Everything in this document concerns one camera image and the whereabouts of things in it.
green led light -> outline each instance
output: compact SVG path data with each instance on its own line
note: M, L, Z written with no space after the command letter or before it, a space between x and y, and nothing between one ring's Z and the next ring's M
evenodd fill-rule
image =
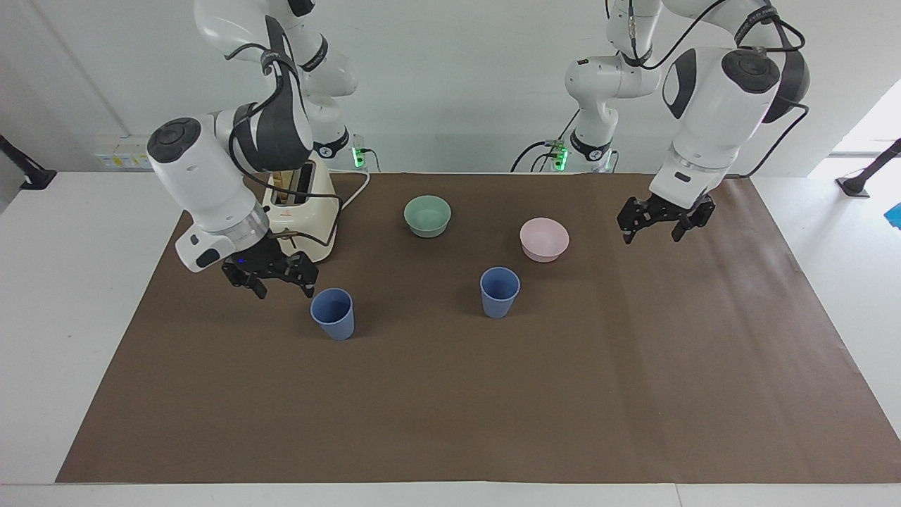
M357 167L363 167L366 164L366 158L363 157L363 154L359 152L356 148L351 148L353 150L353 163L356 164Z
M565 171L566 170L566 160L569 158L569 150L566 148L562 148L560 150L560 154L557 155L557 163L556 168L557 171Z

pink bowl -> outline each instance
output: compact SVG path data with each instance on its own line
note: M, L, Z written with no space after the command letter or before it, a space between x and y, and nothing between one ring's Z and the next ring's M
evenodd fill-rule
M537 263L552 263L569 248L566 227L550 218L533 218L519 231L525 255Z

brown table cover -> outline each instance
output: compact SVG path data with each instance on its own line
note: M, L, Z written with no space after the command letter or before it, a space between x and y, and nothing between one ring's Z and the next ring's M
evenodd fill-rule
M681 244L662 225L626 246L616 214L648 182L374 175L321 265L319 289L355 301L346 343L298 288L259 301L170 246L58 481L901 482L901 443L753 185L725 182ZM418 239L402 210L430 193L453 219ZM572 237L547 265L518 239L542 216ZM478 277L497 265L523 290L494 321Z

cup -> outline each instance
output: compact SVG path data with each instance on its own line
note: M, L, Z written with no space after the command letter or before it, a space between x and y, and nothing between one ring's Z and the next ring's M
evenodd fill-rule
M323 290L313 299L310 315L333 340L353 336L353 298L344 289Z
M520 282L516 273L507 268L491 268L479 281L482 290L482 308L491 318L504 318L519 295Z

black stand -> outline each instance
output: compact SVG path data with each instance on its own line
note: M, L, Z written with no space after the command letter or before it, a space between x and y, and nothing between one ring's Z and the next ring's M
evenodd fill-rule
M9 160L25 173L25 182L19 187L22 190L44 190L56 178L56 171L44 169L38 162L33 161L31 157L10 144L2 135L0 135L0 152L9 157Z
M898 154L901 153L901 139L895 141L895 144L892 144L892 147L885 150L878 158L869 165L869 167L860 174L860 176L856 176L854 178L839 178L835 182L839 184L839 187L842 187L844 193L848 197L852 198L868 198L869 193L864 189L867 185L867 181L876 175L880 169L886 166L889 162L892 161Z

